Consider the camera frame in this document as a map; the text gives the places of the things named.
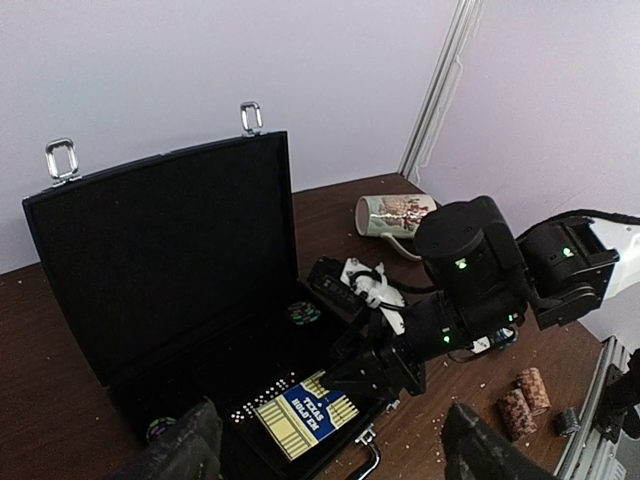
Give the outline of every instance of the small metal piece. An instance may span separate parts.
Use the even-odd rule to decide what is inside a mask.
[[[398,407],[400,406],[400,399],[396,400],[395,402],[391,402],[389,403],[389,405],[387,405],[387,413],[390,413],[391,410],[397,410]]]
[[[580,430],[578,412],[571,407],[560,412],[555,420],[556,433],[561,437],[568,437]]]
[[[376,445],[375,438],[376,432],[373,431],[373,424],[369,425],[367,429],[362,432],[358,438],[356,438],[356,443],[369,448],[371,452],[371,460],[362,469],[349,478],[353,478],[354,480],[363,480],[371,475],[380,465],[382,456],[380,454],[380,449]]]
[[[255,112],[256,126],[251,127],[249,125],[249,110]],[[242,119],[242,129],[246,135],[254,136],[259,135],[262,129],[262,113],[260,113],[260,105],[257,102],[244,102],[240,105],[240,117]]]
[[[69,158],[69,167],[71,170],[60,173],[58,165],[56,163],[56,157],[53,151],[58,147],[65,147],[67,149],[67,156]],[[49,175],[53,178],[54,186],[62,183],[77,179],[76,173],[78,173],[78,158],[76,157],[76,151],[73,146],[73,141],[69,138],[59,138],[49,142],[45,147],[45,157],[47,159],[47,168],[49,169]]]

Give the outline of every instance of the poker chip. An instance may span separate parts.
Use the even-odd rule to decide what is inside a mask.
[[[287,307],[287,316],[296,325],[307,325],[320,318],[320,310],[311,302],[296,302]]]
[[[507,392],[500,398],[498,400],[498,409],[513,441],[538,430],[527,400],[519,388]]]
[[[516,376],[516,382],[522,390],[534,417],[542,415],[551,408],[551,400],[547,395],[547,389],[542,381],[540,370],[535,367],[522,370]]]
[[[147,427],[147,442],[151,443],[151,441],[164,432],[166,432],[169,428],[176,424],[176,419],[173,417],[160,417],[156,418],[153,422],[149,424]]]

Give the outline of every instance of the black briefcase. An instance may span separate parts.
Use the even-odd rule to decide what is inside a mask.
[[[293,461],[255,418],[331,365],[347,324],[298,280],[287,134],[254,131],[251,108],[261,124],[243,104],[245,136],[85,177],[73,144],[53,142],[56,184],[23,206],[69,328],[142,442],[154,421],[209,398],[224,422],[225,478],[311,478],[383,403],[350,397],[358,416]],[[292,321],[287,306],[300,301],[320,318]]]

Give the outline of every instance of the open briefcase lid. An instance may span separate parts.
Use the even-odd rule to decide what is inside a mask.
[[[51,288],[103,384],[221,331],[297,278],[284,132],[110,168],[23,206]]]

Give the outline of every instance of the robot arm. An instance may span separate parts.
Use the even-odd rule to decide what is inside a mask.
[[[390,401],[403,388],[418,395],[424,362],[521,325],[529,306],[541,329],[565,325],[640,281],[640,219],[618,214],[568,212],[516,239],[495,202],[479,197],[427,215],[414,245],[434,288],[413,305],[392,302],[395,320],[384,310],[396,297],[383,270],[368,283],[351,282],[348,265],[336,275],[376,308],[354,327],[368,323],[366,338],[339,342],[326,388]]]
[[[594,218],[591,230],[605,248],[619,255],[605,292],[608,300],[640,282],[640,226]]]

